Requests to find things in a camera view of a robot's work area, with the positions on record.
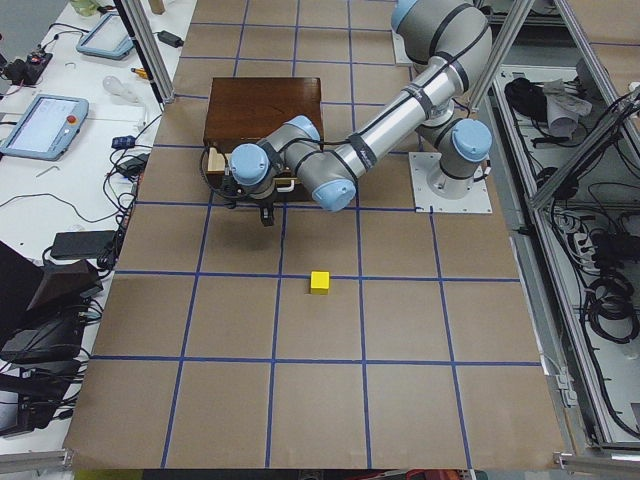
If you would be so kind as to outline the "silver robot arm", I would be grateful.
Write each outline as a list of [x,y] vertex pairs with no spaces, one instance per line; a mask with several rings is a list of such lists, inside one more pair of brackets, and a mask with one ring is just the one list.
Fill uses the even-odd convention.
[[274,178],[282,171],[323,209],[337,212],[353,200],[359,177],[413,131],[441,153],[428,176],[434,193],[459,199],[475,181],[492,134],[479,120],[453,115],[455,98],[479,80],[491,53],[485,15],[466,1],[400,1],[391,25],[420,73],[368,123],[331,149],[312,121],[299,115],[232,151],[230,173],[243,195],[260,206],[264,225],[273,223]]

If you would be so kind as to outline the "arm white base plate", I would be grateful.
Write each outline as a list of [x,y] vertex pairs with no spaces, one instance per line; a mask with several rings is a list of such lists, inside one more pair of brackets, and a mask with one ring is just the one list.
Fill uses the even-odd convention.
[[419,213],[491,214],[493,209],[480,166],[463,180],[448,177],[440,153],[410,152],[414,209]]
[[395,64],[398,66],[412,67],[414,62],[407,55],[404,38],[395,31],[392,31],[391,34]]

